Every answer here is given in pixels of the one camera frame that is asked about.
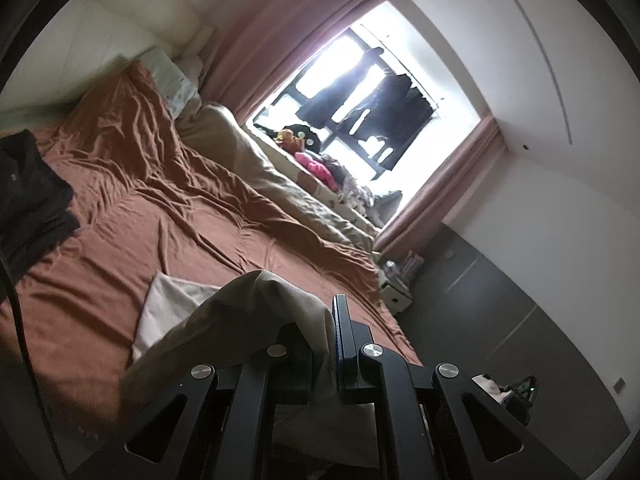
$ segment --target black cable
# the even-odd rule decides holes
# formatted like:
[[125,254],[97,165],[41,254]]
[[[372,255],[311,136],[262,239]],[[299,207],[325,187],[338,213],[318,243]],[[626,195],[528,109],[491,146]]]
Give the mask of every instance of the black cable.
[[42,393],[40,391],[40,387],[38,386],[38,380],[36,379],[36,374],[33,371],[33,365],[31,364],[31,359],[29,357],[29,350],[27,348],[27,339],[24,336],[24,323],[22,321],[22,312],[20,310],[20,300],[18,299],[18,293],[15,290],[14,284],[11,279],[11,271],[9,270],[9,265],[7,265],[4,256],[0,252],[0,278],[2,280],[2,284],[6,289],[7,296],[9,297],[9,303],[11,304],[11,310],[14,314],[14,325],[15,325],[15,334],[18,338],[18,347],[20,348],[20,355],[22,356],[22,361],[24,362],[24,367],[27,370],[27,375],[29,376],[29,380],[31,381],[31,387],[33,388],[33,393],[36,397],[36,404],[38,405],[38,409],[40,410],[40,417],[42,418],[42,423],[44,425],[45,430],[47,431],[47,436],[49,437],[49,443],[51,445],[51,450],[53,451],[53,455],[56,457],[56,461],[58,462],[58,466],[60,466],[60,472],[62,473],[62,478],[65,480],[68,478],[68,473],[66,471],[65,463],[62,460],[62,455],[60,454],[60,449],[58,448],[58,443],[56,442],[56,437],[53,435],[53,428],[51,427],[51,421],[49,420],[49,415],[47,414],[47,409],[44,405],[44,401],[42,400]]

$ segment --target silver screw head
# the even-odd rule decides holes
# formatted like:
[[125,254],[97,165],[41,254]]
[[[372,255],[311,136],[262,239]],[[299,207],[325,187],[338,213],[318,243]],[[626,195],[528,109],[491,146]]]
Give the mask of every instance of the silver screw head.
[[382,352],[384,351],[384,349],[380,345],[376,345],[375,343],[369,343],[368,345],[364,345],[362,347],[362,351],[365,353],[365,355],[368,355],[369,357],[378,357],[379,355],[382,355]]
[[438,371],[440,372],[441,376],[446,377],[447,379],[453,379],[460,373],[458,367],[456,365],[452,365],[451,363],[441,364],[440,366],[438,366]]
[[191,377],[194,379],[206,379],[211,375],[213,368],[209,365],[195,365],[191,369]]
[[287,354],[287,347],[284,345],[271,345],[267,348],[267,354],[271,357],[282,357]]

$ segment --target hanging clothes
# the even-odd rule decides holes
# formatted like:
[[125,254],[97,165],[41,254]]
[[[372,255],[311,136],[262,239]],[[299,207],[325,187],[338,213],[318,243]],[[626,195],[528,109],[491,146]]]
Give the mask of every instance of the hanging clothes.
[[383,139],[393,152],[381,166],[392,170],[433,115],[433,108],[406,74],[387,76],[369,98],[358,104],[338,125],[349,134],[366,110],[370,110],[352,135],[358,140]]
[[336,78],[333,83],[319,91],[315,97],[309,99],[296,112],[296,115],[313,128],[324,128],[333,114],[353,93],[356,86],[362,83],[369,69],[383,52],[384,49],[381,47],[367,50],[355,67]]

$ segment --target wall socket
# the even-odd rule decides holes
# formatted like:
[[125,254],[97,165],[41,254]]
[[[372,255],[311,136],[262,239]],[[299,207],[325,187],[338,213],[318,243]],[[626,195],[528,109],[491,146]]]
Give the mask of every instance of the wall socket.
[[625,386],[625,380],[622,377],[619,377],[616,384],[613,385],[613,389],[617,394],[620,394],[620,392],[625,389]]

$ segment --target bed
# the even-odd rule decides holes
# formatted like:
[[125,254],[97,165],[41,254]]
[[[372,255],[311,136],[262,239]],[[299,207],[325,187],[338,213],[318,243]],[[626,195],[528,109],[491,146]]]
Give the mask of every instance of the bed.
[[[81,225],[17,285],[31,357],[58,420],[100,435],[117,427],[118,382],[156,270],[224,285],[267,269],[327,305],[345,293],[375,341],[419,362],[380,300],[370,255],[322,240],[186,147],[141,62],[101,80],[36,138],[74,188]],[[6,303],[0,337],[17,356]]]

